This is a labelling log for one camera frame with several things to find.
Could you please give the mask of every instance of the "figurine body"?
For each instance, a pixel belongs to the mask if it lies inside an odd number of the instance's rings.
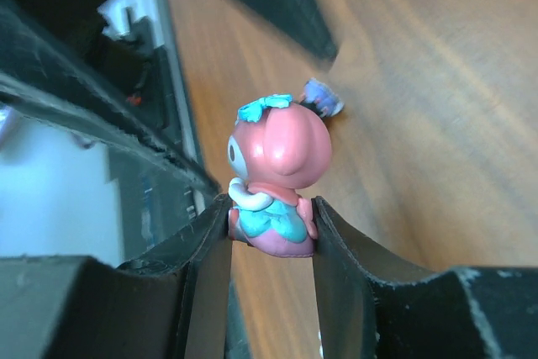
[[[229,212],[229,237],[273,256],[312,256],[317,238],[312,204],[295,190],[316,183],[330,158],[324,123],[291,96],[240,108],[228,143],[228,160],[238,175],[229,184],[236,204]]]

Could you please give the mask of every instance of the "figurine head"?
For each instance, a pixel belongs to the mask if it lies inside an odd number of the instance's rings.
[[[228,162],[242,179],[302,189],[327,171],[329,131],[315,113],[292,100],[274,95],[240,108]]]

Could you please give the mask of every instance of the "wooden surface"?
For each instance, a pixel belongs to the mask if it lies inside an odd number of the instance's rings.
[[[310,76],[345,99],[322,194],[434,269],[538,262],[538,0],[320,0],[341,42],[328,72],[230,0],[171,0],[208,169],[226,186],[236,109]],[[255,359],[316,358],[308,260],[238,245]]]

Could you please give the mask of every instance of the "pink collar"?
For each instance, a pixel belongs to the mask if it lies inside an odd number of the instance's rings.
[[[288,205],[297,206],[299,196],[294,190],[266,182],[251,182],[247,186],[250,193],[266,193],[272,198],[278,199]]]

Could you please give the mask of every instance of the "pink toy figurine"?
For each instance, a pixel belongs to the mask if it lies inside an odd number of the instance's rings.
[[[312,204],[295,190],[315,184],[331,154],[322,120],[292,96],[240,108],[228,141],[228,162],[238,176],[229,183],[236,205],[229,211],[229,237],[272,256],[312,256],[318,236]]]

